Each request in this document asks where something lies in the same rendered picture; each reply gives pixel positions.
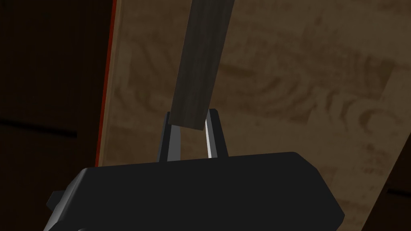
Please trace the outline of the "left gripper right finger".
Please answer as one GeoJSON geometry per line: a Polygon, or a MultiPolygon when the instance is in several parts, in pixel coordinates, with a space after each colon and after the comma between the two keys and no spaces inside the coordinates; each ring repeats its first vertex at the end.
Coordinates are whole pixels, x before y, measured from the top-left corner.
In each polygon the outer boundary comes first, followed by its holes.
{"type": "Polygon", "coordinates": [[[229,155],[220,117],[216,109],[208,110],[205,127],[208,158],[227,158],[229,155]]]}

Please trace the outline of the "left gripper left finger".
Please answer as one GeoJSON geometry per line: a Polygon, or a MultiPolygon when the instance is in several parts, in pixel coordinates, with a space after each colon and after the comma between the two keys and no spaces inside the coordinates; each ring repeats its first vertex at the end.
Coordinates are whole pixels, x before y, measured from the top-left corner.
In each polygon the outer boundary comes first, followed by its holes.
{"type": "Polygon", "coordinates": [[[181,131],[179,126],[169,123],[170,112],[165,114],[161,141],[158,150],[158,162],[181,160],[181,131]]]}

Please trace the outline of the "dark wooden bar handle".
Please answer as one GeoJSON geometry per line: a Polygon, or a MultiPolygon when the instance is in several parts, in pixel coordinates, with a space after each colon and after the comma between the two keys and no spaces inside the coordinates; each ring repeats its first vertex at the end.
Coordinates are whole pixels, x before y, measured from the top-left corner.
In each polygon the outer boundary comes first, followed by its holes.
{"type": "Polygon", "coordinates": [[[192,0],[169,114],[203,130],[235,0],[192,0]]]}

